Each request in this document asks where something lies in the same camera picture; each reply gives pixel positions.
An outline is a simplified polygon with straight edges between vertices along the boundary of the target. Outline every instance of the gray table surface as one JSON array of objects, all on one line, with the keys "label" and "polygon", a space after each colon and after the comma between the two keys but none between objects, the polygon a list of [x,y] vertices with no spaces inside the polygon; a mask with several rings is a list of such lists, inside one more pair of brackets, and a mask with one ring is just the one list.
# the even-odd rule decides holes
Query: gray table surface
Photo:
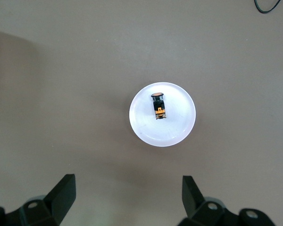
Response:
[{"label": "gray table surface", "polygon": [[[197,111],[166,148],[128,118],[159,81]],[[283,1],[263,15],[250,0],[0,0],[0,205],[67,173],[77,199],[63,226],[175,226],[182,175],[283,226]]]}]

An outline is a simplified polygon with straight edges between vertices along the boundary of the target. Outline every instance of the white plate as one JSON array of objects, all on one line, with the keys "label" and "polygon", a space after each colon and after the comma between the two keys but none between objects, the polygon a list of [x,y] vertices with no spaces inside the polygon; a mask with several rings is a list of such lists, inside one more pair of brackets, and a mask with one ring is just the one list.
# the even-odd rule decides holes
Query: white plate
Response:
[{"label": "white plate", "polygon": [[[151,94],[162,92],[166,119],[155,118]],[[136,135],[149,145],[166,147],[185,139],[191,132],[195,119],[195,105],[190,95],[181,87],[157,82],[144,87],[134,97],[129,119]]]}]

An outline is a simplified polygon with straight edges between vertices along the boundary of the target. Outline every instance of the black mechanical claw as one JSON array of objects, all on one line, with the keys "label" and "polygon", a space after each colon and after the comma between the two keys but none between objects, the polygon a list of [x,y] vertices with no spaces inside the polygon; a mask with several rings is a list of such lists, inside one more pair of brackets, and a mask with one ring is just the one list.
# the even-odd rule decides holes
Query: black mechanical claw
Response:
[{"label": "black mechanical claw", "polygon": [[275,226],[259,210],[242,209],[237,216],[217,202],[206,201],[191,176],[183,177],[183,205],[188,218],[178,226]]},{"label": "black mechanical claw", "polygon": [[59,226],[75,196],[75,175],[66,174],[43,200],[29,201],[9,214],[0,207],[0,226]]}]

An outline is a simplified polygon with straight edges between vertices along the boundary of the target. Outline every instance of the black cable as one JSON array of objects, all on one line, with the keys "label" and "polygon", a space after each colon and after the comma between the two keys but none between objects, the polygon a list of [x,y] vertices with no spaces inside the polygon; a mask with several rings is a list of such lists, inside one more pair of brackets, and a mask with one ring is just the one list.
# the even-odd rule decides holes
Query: black cable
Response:
[{"label": "black cable", "polygon": [[263,10],[260,8],[260,6],[258,5],[257,0],[254,0],[254,1],[255,1],[255,5],[256,5],[257,10],[258,10],[260,13],[265,14],[265,13],[269,13],[270,11],[272,11],[272,10],[279,4],[279,2],[280,2],[281,0],[278,0],[278,2],[275,4],[275,6],[272,7],[272,9],[270,9],[270,10],[268,10],[268,11],[263,11]]}]

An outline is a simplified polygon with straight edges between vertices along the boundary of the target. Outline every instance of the metal screw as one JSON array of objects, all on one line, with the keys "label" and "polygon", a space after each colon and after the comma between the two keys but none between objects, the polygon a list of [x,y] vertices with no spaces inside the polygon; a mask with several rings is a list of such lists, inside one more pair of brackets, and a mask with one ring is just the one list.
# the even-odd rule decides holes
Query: metal screw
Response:
[{"label": "metal screw", "polygon": [[254,219],[257,219],[257,218],[258,218],[257,213],[255,213],[255,212],[252,211],[252,210],[246,211],[246,215],[249,216],[250,218],[254,218]]},{"label": "metal screw", "polygon": [[32,202],[32,203],[30,203],[30,204],[28,205],[28,208],[31,209],[31,208],[36,207],[37,205],[38,205],[37,202]]},{"label": "metal screw", "polygon": [[218,207],[216,206],[216,204],[214,204],[214,203],[212,203],[212,202],[210,202],[210,203],[208,204],[208,207],[209,207],[211,210],[217,210],[217,209],[218,209]]}]

